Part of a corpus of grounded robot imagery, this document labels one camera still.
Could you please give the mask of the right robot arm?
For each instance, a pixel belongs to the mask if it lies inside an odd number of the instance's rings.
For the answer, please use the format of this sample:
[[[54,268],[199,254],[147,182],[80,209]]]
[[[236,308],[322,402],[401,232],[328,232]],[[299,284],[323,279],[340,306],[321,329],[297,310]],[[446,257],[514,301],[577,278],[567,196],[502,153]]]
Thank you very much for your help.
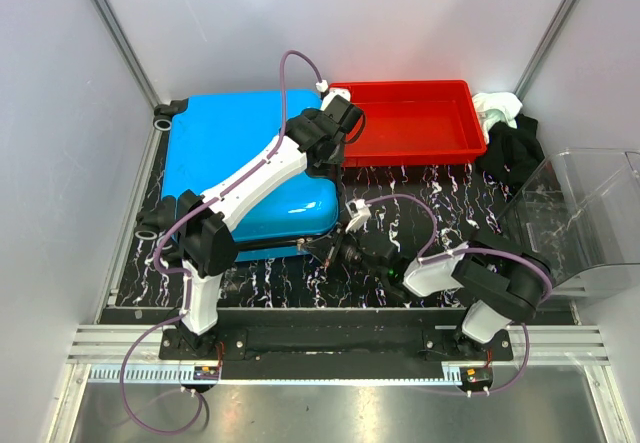
[[[478,230],[470,240],[429,257],[412,257],[393,244],[366,245],[341,226],[305,240],[302,248],[327,269],[365,272],[398,302],[465,290],[471,304],[446,343],[470,360],[486,352],[499,331],[528,323],[554,287],[550,264],[540,254],[491,231]]]

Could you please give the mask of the blue hard-shell suitcase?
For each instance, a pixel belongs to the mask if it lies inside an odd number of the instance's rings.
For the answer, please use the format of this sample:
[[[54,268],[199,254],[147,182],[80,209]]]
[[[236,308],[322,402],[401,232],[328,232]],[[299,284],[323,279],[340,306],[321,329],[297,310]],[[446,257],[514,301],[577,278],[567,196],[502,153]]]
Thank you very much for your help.
[[[281,118],[317,109],[311,90],[192,96],[168,133],[161,196],[200,194],[223,182],[276,137]],[[339,216],[335,174],[301,173],[256,205],[233,231],[238,262],[298,256],[302,238],[327,234]]]

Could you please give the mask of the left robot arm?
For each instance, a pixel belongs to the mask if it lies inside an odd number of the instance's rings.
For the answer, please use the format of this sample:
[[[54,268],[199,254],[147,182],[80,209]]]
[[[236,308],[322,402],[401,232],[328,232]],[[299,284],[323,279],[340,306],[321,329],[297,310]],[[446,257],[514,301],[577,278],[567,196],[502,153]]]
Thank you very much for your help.
[[[196,359],[215,349],[211,330],[224,273],[239,250],[232,233],[244,217],[283,183],[310,166],[329,163],[346,136],[365,119],[364,111],[339,94],[320,109],[307,109],[287,120],[272,142],[231,177],[197,196],[178,198],[178,254],[184,296],[179,327],[181,347]]]

